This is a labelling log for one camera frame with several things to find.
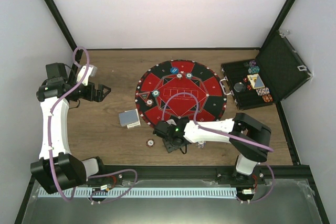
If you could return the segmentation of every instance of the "metal bracket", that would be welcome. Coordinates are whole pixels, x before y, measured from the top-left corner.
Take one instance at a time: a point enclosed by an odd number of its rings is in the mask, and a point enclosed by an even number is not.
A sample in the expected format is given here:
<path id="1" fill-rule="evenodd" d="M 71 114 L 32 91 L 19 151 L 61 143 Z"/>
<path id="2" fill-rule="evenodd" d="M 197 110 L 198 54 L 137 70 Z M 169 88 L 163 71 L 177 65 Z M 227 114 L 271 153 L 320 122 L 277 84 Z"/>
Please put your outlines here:
<path id="1" fill-rule="evenodd" d="M 286 36 L 290 35 L 290 31 L 289 30 L 279 30 L 279 35 L 281 36 L 281 38 L 285 38 Z"/>
<path id="2" fill-rule="evenodd" d="M 305 65 L 298 66 L 299 71 L 307 71 L 307 67 Z"/>

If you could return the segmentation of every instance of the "red poker table mat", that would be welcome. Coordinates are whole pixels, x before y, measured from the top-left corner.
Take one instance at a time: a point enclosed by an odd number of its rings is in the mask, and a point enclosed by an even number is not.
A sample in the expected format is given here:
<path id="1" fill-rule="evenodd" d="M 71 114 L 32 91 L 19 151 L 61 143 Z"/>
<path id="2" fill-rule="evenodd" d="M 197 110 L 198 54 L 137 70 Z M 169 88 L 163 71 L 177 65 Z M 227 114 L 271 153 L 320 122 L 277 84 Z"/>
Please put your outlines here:
<path id="1" fill-rule="evenodd" d="M 182 78 L 171 73 L 178 68 Z M 152 92 L 159 91 L 158 96 Z M 226 95 L 223 94 L 220 78 L 210 68 L 190 60 L 171 60 L 157 64 L 149 69 L 139 80 L 135 91 L 135 103 L 139 115 L 145 122 L 154 127 L 161 121 L 163 108 L 174 94 L 187 92 L 195 95 L 199 102 L 197 121 L 218 121 L 226 108 Z M 189 118 L 193 119 L 196 111 L 194 98 L 187 94 L 174 97 L 167 105 L 164 120 Z"/>

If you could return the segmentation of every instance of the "black enclosure frame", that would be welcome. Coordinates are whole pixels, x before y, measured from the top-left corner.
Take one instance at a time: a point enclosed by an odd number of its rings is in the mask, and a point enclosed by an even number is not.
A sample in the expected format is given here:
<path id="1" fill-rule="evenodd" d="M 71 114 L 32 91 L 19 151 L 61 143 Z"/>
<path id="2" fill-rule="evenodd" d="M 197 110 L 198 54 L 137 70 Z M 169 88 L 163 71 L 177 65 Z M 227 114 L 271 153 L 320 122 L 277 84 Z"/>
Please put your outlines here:
<path id="1" fill-rule="evenodd" d="M 62 31 L 65 39 L 67 40 L 70 48 L 72 51 L 75 50 L 77 47 L 76 42 L 74 41 L 66 23 L 64 22 L 61 13 L 59 12 L 54 0 L 44 0 L 46 5 L 48 6 L 50 12 L 52 13 L 53 17 L 57 25 L 59 26 L 60 30 Z M 146 48 L 146 49 L 111 49 L 111 50 L 251 50 L 251 49 L 258 49 L 263 50 L 263 48 L 269 43 L 272 35 L 276 33 L 279 29 L 281 24 L 284 22 L 287 14 L 289 13 L 292 5 L 294 4 L 295 0 L 286 0 L 278 17 L 276 18 L 271 30 L 269 31 L 263 45 L 261 48 Z M 81 56 L 83 51 L 79 50 L 76 54 L 76 61 L 80 62 Z M 77 72 L 78 68 L 74 64 L 72 64 L 72 70 Z M 69 79 L 70 81 L 75 80 L 75 75 L 70 72 Z M 315 202 L 318 207 L 318 211 L 320 213 L 320 217 L 322 222 L 328 224 L 328 217 L 324 210 L 320 195 L 318 193 L 317 187 L 315 185 L 315 181 L 313 179 L 310 167 L 308 165 L 302 165 L 289 130 L 289 126 L 281 105 L 281 102 L 276 103 L 277 111 L 279 114 L 279 118 L 281 121 L 281 125 L 283 128 L 283 132 L 285 134 L 285 138 L 287 141 L 288 149 L 290 152 L 290 156 L 292 159 L 292 166 L 271 166 L 275 178 L 286 178 L 286 179 L 307 179 L 308 183 L 312 190 L 315 192 Z M 231 174 L 234 170 L 234 166 L 113 166 L 107 165 L 105 166 L 107 172 L 115 172 L 121 169 L 126 168 L 133 168 L 136 169 L 139 174 L 139 179 L 216 179 L 220 184 L 232 184 L 232 180 L 227 179 L 225 176 L 220 177 L 218 179 L 218 174 Z M 265 166 L 257 166 L 255 170 L 256 174 L 263 173 L 264 179 L 271 178 L 270 171 Z M 123 179 L 133 179 L 131 174 L 125 173 Z M 24 196 L 22 205 L 19 209 L 17 218 L 15 223 L 19 224 L 22 222 L 28 200 L 30 194 L 33 189 L 35 179 L 32 177 L 29 181 L 26 194 Z"/>

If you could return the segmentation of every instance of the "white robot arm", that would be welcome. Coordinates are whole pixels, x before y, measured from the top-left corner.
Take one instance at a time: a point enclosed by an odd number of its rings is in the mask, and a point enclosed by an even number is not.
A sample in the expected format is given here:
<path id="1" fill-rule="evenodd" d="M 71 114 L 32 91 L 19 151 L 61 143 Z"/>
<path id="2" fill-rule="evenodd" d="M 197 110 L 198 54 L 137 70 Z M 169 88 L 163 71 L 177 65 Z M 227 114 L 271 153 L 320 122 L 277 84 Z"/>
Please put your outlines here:
<path id="1" fill-rule="evenodd" d="M 271 129 L 244 113 L 237 113 L 233 119 L 216 122 L 195 123 L 188 119 L 161 121 L 155 126 L 153 134 L 162 137 L 168 152 L 201 141 L 231 143 L 240 152 L 236 172 L 243 176 L 251 175 L 259 162 L 265 162 L 267 152 L 271 150 L 268 147 Z"/>
<path id="2" fill-rule="evenodd" d="M 83 66 L 78 73 L 77 82 L 84 75 L 85 68 L 86 66 Z M 40 101 L 43 112 L 43 143 L 39 154 L 39 161 L 31 163 L 30 171 L 46 192 L 52 194 L 57 191 L 57 188 L 50 176 L 49 131 L 52 142 L 52 156 L 60 187 L 64 190 L 84 184 L 89 176 L 99 171 L 98 162 L 100 159 L 95 157 L 80 161 L 71 155 L 67 132 L 69 101 L 85 99 L 101 102 L 111 92 L 111 89 L 101 84 L 98 85 L 97 90 L 95 89 L 94 83 L 89 82 L 88 78 L 96 73 L 97 68 L 90 65 L 84 81 L 74 92 L 63 98 L 56 105 L 51 117 L 51 126 L 48 128 L 51 107 L 63 94 L 74 87 L 76 83 L 69 83 L 65 66 L 62 63 L 47 65 L 46 69 L 48 79 L 37 91 L 37 98 Z"/>

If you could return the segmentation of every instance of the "wooden floor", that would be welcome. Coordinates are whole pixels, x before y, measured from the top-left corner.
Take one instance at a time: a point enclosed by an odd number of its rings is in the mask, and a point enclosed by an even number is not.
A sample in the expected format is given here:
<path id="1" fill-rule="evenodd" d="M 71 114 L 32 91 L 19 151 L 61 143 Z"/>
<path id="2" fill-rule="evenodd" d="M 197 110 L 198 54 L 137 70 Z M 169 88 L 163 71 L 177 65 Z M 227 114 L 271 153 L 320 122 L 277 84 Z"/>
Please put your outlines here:
<path id="1" fill-rule="evenodd" d="M 129 165 L 234 165 L 238 152 L 230 144 L 207 142 L 203 149 L 195 145 L 188 153 L 167 153 L 162 140 L 155 137 L 153 129 L 141 120 L 134 129 L 121 127 L 118 114 L 135 109 L 134 94 L 141 76 L 157 63 L 171 59 L 194 60 L 214 70 L 222 77 L 221 63 L 251 59 L 256 50 L 149 50 L 149 51 L 90 51 L 90 63 L 98 67 L 95 84 L 102 83 L 112 92 L 101 103 L 82 100 L 79 109 L 69 110 L 68 137 L 72 154 L 78 159 L 100 156 L 105 164 Z M 228 96 L 222 119 L 235 116 L 237 108 Z M 272 129 L 268 155 L 271 165 L 291 165 L 285 136 L 275 105 L 245 113 Z M 155 140 L 149 148 L 146 141 Z"/>

